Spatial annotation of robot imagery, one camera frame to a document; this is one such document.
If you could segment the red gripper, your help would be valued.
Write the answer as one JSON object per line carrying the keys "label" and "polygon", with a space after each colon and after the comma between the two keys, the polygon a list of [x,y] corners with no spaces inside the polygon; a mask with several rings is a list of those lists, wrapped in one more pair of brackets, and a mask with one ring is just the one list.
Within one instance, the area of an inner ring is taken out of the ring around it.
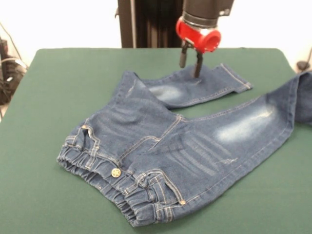
{"label": "red gripper", "polygon": [[182,17],[178,19],[175,30],[177,35],[184,41],[183,46],[181,47],[179,66],[180,68],[185,67],[187,50],[190,44],[196,49],[194,77],[198,78],[203,63],[203,53],[213,52],[219,46],[221,33],[214,28],[203,29],[190,26],[182,19]]}

